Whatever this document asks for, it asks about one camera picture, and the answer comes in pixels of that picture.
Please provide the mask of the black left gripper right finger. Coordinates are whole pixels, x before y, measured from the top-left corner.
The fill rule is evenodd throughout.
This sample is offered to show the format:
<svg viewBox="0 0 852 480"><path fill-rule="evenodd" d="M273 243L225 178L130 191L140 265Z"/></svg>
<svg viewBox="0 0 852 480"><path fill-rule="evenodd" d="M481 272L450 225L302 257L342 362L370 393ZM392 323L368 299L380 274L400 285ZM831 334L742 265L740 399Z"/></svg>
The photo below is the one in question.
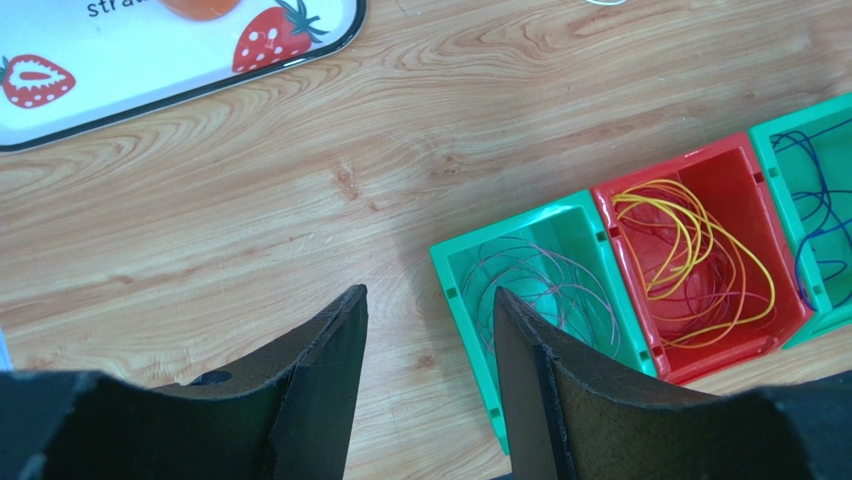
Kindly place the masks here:
<svg viewBox="0 0 852 480"><path fill-rule="evenodd" d="M847 479L851 375L715 396L633 370L505 288L495 351L515 479Z"/></svg>

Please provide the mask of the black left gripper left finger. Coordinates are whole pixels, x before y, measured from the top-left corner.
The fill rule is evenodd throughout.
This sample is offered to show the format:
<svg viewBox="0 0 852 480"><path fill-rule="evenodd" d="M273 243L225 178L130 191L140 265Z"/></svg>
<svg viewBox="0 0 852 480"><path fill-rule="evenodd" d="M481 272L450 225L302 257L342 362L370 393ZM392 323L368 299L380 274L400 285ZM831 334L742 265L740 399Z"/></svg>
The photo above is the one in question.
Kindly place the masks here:
<svg viewBox="0 0 852 480"><path fill-rule="evenodd" d="M339 479L368 325L354 285L306 323L186 384L94 370L1 376L5 479Z"/></svg>

